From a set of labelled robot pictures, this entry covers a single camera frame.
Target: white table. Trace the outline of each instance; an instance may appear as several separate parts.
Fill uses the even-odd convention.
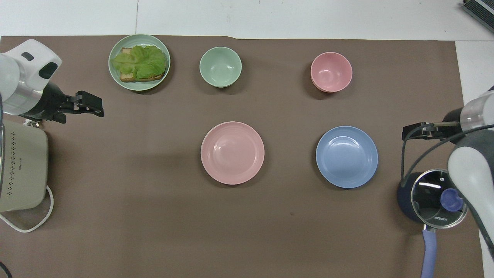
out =
[[[460,0],[2,0],[0,39],[145,33],[455,41],[467,103],[494,85],[494,33],[460,6]],[[483,251],[485,277],[494,277]]]

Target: white power cord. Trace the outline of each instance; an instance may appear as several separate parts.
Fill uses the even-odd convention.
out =
[[[16,230],[18,232],[26,233],[26,232],[32,232],[32,231],[36,230],[39,226],[41,226],[48,219],[48,217],[51,214],[51,211],[53,210],[53,193],[51,193],[50,187],[48,187],[48,185],[46,186],[46,190],[48,190],[48,194],[50,195],[50,209],[48,210],[48,213],[46,214],[44,219],[41,220],[41,222],[39,222],[36,226],[32,227],[29,230],[23,230],[23,229],[17,227],[16,225],[12,224],[12,222],[7,220],[2,214],[0,214],[0,219],[4,220],[5,223],[7,223],[9,226],[14,228],[14,230]]]

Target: sandwich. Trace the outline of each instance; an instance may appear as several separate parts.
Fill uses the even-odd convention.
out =
[[[147,82],[163,78],[165,54],[156,46],[122,47],[122,52],[110,60],[120,71],[122,82]]]

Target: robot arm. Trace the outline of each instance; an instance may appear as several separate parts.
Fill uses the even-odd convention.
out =
[[[461,140],[451,152],[448,171],[494,259],[494,131],[476,131]]]
[[[49,80],[62,60],[35,40],[0,53],[0,93],[3,111],[40,121],[65,123],[65,113],[103,117],[103,101],[79,91],[68,96]]]

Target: lettuce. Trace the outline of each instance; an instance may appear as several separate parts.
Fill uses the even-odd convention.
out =
[[[123,74],[132,73],[135,79],[150,78],[165,72],[165,54],[156,46],[134,46],[128,53],[120,53],[110,60]]]

